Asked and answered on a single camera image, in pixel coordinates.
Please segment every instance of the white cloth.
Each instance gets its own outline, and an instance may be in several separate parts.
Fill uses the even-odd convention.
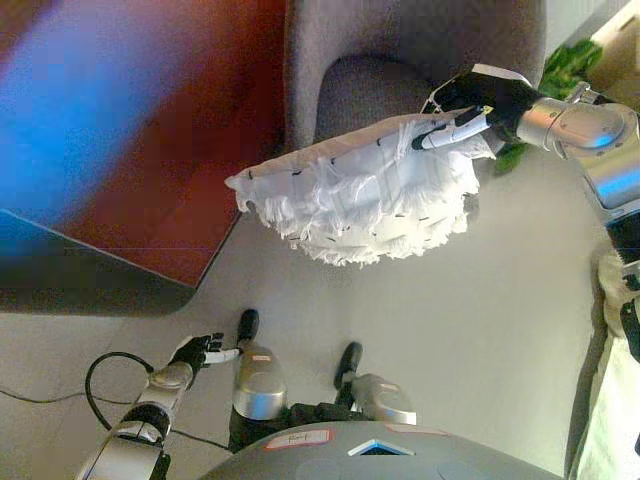
[[[433,150],[411,141],[460,112],[393,117],[269,160],[227,179],[238,207],[333,265],[405,258],[467,229],[472,159],[494,158],[479,135]]]
[[[594,375],[590,415],[569,478],[577,480],[637,480],[640,456],[634,450],[640,434],[640,363],[629,353],[620,308],[635,297],[621,275],[615,252],[602,257],[598,268],[605,294],[608,337]]]

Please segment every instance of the green plant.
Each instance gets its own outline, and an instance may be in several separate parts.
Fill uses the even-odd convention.
[[[602,58],[602,47],[591,40],[581,40],[573,47],[561,45],[547,59],[538,90],[551,98],[564,100],[575,86],[587,78],[588,70]],[[498,152],[496,173],[513,170],[527,150],[525,144],[507,144]]]

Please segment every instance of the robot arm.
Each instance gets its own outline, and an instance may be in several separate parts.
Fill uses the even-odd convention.
[[[221,351],[221,339],[216,333],[183,342],[166,367],[149,375],[138,399],[76,478],[164,480],[171,461],[164,442],[186,391],[200,369],[240,353]]]
[[[475,65],[436,89],[423,113],[459,109],[464,113],[450,124],[416,137],[413,148],[434,148],[491,128],[507,142],[553,150],[579,168],[587,197],[625,264],[624,279],[631,290],[640,290],[638,114],[584,82],[560,101],[515,72],[487,65]],[[640,362],[636,311],[640,296],[621,312],[631,353]]]

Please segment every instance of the chair backrest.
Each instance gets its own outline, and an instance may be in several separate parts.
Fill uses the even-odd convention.
[[[290,0],[287,147],[312,143],[322,79],[343,57],[400,61],[434,85],[474,63],[518,71],[536,84],[544,13],[544,0]]]

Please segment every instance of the gray chair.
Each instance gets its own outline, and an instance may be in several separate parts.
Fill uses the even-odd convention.
[[[544,13],[544,0],[290,0],[287,149],[418,112],[433,87],[474,63],[536,85]]]

